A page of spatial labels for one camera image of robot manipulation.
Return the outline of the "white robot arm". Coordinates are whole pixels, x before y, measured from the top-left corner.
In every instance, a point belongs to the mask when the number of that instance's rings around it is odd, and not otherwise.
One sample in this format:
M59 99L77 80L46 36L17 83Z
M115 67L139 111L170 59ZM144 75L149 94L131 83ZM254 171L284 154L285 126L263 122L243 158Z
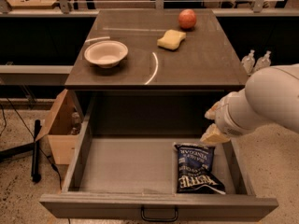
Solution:
M244 89L222 97L205 118L214 121L200 138L209 145L253 133L268 123L299 133L299 64L270 66L253 73Z

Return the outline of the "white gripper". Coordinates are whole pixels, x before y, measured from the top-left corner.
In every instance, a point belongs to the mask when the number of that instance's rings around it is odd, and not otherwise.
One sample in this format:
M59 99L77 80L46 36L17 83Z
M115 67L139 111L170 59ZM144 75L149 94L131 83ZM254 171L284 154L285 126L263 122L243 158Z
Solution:
M208 109L205 118L216 123L209 125L200 138L202 143L208 145L227 143L229 136L252 133L259 124L259 116L249 105L245 90L233 91L222 97Z

